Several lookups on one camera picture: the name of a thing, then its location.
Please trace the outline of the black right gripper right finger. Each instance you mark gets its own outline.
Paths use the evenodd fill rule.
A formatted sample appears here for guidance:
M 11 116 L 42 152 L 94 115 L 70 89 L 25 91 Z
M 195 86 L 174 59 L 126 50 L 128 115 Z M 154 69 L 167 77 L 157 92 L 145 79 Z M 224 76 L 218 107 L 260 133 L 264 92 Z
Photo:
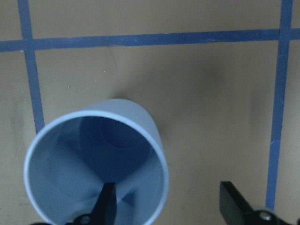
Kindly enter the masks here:
M 277 225 L 277 217 L 265 210 L 254 210 L 230 181 L 219 186 L 219 210 L 227 225 Z

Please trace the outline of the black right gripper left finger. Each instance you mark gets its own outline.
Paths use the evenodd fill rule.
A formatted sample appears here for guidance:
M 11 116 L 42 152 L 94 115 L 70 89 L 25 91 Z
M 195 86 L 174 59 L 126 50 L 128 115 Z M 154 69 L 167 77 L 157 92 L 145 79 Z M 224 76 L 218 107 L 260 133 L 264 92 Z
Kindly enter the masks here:
M 115 183 L 105 183 L 90 214 L 91 225 L 113 225 L 116 219 L 117 199 Z

